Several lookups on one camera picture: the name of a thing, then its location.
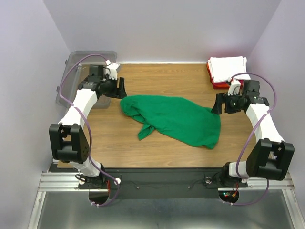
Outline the green t-shirt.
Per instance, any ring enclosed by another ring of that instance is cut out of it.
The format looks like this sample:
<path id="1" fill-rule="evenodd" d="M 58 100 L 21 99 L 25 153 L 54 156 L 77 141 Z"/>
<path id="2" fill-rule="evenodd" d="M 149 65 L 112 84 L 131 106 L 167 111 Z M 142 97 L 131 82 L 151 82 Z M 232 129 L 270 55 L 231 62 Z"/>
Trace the green t-shirt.
<path id="1" fill-rule="evenodd" d="M 134 95 L 121 100 L 122 112 L 142 124 L 139 140 L 153 131 L 192 147 L 215 148 L 221 133 L 221 119 L 211 108 L 182 97 Z"/>

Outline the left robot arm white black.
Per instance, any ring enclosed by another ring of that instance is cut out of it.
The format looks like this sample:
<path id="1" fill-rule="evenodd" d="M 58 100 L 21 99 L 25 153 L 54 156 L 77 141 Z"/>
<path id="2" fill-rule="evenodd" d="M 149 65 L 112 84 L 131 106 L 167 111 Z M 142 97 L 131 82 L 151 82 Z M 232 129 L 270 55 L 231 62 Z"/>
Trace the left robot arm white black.
<path id="1" fill-rule="evenodd" d="M 66 115 L 49 127 L 53 158 L 73 165 L 80 172 L 77 179 L 96 188 L 103 187 L 110 176 L 103 165 L 92 158 L 92 138 L 85 136 L 83 128 L 88 125 L 88 114 L 101 96 L 116 99 L 127 96 L 124 78 L 118 77 L 119 70 L 117 63 L 90 65 L 89 75 L 78 85 Z"/>

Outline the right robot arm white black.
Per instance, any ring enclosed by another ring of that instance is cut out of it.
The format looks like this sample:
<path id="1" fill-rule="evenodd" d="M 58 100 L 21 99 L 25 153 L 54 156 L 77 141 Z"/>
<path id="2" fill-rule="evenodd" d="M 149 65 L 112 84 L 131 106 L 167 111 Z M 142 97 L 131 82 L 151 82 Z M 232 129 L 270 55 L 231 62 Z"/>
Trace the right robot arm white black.
<path id="1" fill-rule="evenodd" d="M 234 114 L 244 111 L 253 130 L 250 137 L 256 138 L 256 145 L 248 158 L 237 162 L 227 162 L 219 175 L 222 185 L 246 181 L 251 177 L 281 181 L 285 178 L 295 148 L 278 133 L 270 112 L 272 108 L 267 98 L 260 96 L 260 83 L 247 80 L 240 83 L 229 80 L 226 93 L 218 93 L 212 112 Z"/>

